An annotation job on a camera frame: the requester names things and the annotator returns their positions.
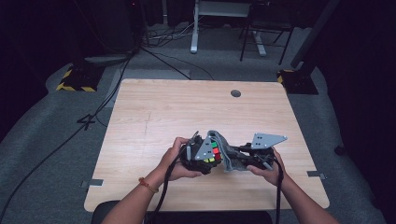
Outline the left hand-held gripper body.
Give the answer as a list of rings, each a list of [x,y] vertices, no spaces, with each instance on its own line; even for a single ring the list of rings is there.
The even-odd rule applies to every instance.
[[[181,148],[181,163],[183,166],[190,171],[201,173],[200,163],[204,162],[204,159],[212,157],[208,153],[211,149],[211,142],[216,141],[211,140],[209,136],[203,138],[198,133],[195,133],[189,142]]]

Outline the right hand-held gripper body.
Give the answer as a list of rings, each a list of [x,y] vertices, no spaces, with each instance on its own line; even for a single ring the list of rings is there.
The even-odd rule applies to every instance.
[[[263,170],[272,170],[276,158],[273,146],[287,139],[286,135],[255,133],[252,142],[245,144],[245,147],[249,147],[247,155],[252,158],[250,165]]]

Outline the grey fuzzy pouch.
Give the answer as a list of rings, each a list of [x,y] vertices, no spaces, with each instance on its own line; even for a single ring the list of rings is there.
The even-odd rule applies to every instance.
[[[219,145],[219,151],[222,153],[223,163],[224,163],[224,171],[231,172],[233,170],[237,171],[246,171],[248,168],[234,158],[237,156],[244,157],[246,156],[242,152],[234,151],[232,146],[229,145],[227,140],[217,131],[208,131],[207,135],[211,140],[215,140]]]

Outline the colourful puzzle cube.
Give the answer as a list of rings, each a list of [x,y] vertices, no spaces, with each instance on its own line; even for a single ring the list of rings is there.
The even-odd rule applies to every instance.
[[[209,154],[212,155],[211,158],[204,159],[204,162],[215,162],[215,161],[221,161],[221,153],[219,151],[219,146],[216,142],[211,142],[210,143],[211,149],[208,151]]]

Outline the person's left hand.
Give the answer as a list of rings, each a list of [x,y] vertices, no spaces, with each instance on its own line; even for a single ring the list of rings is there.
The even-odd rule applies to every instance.
[[[163,154],[161,161],[159,162],[157,168],[165,174],[168,168],[173,164],[174,161],[177,161],[177,156],[181,150],[183,145],[188,143],[188,139],[183,137],[177,137],[174,141],[174,144],[167,149],[167,151]],[[182,164],[176,163],[173,171],[170,174],[169,180],[177,180],[182,177],[187,178],[195,178],[200,176],[200,172],[190,171],[185,168]]]

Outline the person's right hand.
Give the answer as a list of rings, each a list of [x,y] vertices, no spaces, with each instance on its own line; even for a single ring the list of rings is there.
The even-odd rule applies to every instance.
[[[273,170],[262,170],[256,166],[249,165],[247,169],[254,175],[262,176],[266,181],[274,186],[278,186],[278,178],[280,174],[283,174],[282,183],[287,181],[288,175],[284,167],[284,163],[281,159],[280,154],[274,149],[275,157],[277,162],[274,163]]]

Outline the grey tape strip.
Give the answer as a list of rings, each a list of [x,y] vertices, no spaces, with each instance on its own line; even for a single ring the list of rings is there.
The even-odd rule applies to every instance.
[[[319,171],[307,171],[308,177],[319,177],[321,180],[327,179],[327,176]]]
[[[101,187],[104,183],[103,179],[90,179],[90,180],[83,180],[80,184],[80,186],[83,189],[88,189],[91,186],[94,187]]]

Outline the yellow black striped stand base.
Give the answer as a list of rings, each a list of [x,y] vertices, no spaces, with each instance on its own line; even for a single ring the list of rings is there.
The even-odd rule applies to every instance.
[[[306,76],[300,71],[289,69],[279,70],[276,72],[276,80],[284,87],[288,94],[318,94],[311,76]]]
[[[103,66],[88,65],[83,68],[70,65],[64,73],[57,91],[87,91],[98,90],[99,82],[105,71]]]

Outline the black metal chair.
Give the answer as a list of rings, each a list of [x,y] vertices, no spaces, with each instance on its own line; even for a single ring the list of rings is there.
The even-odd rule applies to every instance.
[[[282,0],[254,0],[248,8],[247,20],[239,35],[244,39],[239,61],[243,61],[249,32],[277,34],[276,39],[271,43],[274,47],[277,47],[277,40],[288,32],[286,43],[280,45],[283,51],[278,64],[282,64],[294,27],[291,12]]]

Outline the dark slanted pole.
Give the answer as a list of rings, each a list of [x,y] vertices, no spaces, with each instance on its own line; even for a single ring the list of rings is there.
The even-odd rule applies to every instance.
[[[320,14],[318,15],[315,23],[313,24],[310,33],[306,37],[305,41],[295,54],[292,59],[290,66],[296,68],[301,62],[304,62],[308,57],[309,50],[314,46],[314,42],[317,39],[320,31],[325,26],[326,22],[330,18],[330,16],[335,11],[337,5],[340,0],[316,0],[317,2],[326,2]]]

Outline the black cabinet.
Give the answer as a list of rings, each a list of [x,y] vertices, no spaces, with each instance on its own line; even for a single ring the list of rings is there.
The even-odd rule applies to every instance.
[[[140,0],[88,0],[99,37],[107,51],[137,48],[143,34]]]

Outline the white desk frame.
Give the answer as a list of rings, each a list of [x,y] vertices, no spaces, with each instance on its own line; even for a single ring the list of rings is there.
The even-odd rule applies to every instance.
[[[245,18],[248,15],[250,3],[242,0],[194,0],[193,31],[191,38],[192,54],[198,51],[199,19],[201,16],[219,16]]]

